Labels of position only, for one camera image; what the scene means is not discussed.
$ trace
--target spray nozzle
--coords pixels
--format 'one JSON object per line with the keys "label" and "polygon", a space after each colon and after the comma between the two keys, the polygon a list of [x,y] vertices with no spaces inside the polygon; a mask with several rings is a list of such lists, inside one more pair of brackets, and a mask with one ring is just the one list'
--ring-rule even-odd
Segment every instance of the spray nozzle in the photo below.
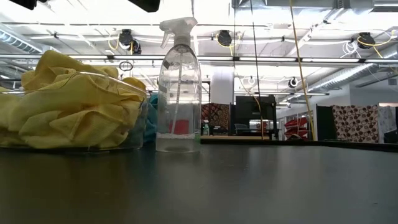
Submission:
{"label": "spray nozzle", "polygon": [[174,34],[174,45],[191,44],[191,30],[198,24],[194,17],[184,17],[179,19],[171,19],[160,23],[160,29],[164,31],[163,42],[160,47],[165,48],[170,36]]}

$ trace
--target black table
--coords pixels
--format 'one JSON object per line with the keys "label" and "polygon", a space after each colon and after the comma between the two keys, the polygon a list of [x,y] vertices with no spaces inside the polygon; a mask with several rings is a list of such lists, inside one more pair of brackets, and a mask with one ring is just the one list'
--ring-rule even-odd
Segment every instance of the black table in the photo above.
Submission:
{"label": "black table", "polygon": [[398,223],[398,154],[203,145],[0,152],[1,223]]}

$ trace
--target bottle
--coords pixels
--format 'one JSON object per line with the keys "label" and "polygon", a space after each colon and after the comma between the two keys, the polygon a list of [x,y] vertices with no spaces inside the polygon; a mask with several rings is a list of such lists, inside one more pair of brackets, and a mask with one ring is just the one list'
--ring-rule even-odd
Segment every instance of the bottle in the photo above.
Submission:
{"label": "bottle", "polygon": [[160,23],[162,48],[174,34],[174,46],[166,54],[159,76],[156,150],[195,152],[200,148],[200,67],[191,49],[193,17]]}

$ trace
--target blue fabric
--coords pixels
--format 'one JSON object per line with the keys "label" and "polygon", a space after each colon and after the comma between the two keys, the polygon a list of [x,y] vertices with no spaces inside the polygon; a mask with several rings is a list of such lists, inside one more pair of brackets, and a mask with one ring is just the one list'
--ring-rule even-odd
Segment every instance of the blue fabric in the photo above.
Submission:
{"label": "blue fabric", "polygon": [[144,135],[144,143],[155,142],[157,131],[157,94],[149,98],[148,117]]}

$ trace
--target brown polka dot fabric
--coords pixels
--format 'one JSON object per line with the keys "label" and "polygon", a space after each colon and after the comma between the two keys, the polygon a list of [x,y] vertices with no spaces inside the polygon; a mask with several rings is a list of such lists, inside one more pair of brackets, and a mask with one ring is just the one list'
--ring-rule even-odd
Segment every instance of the brown polka dot fabric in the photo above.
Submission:
{"label": "brown polka dot fabric", "polygon": [[377,105],[332,106],[332,110],[339,140],[366,143],[379,142]]}
{"label": "brown polka dot fabric", "polygon": [[229,129],[229,105],[208,103],[201,106],[201,119],[208,120],[211,126]]}

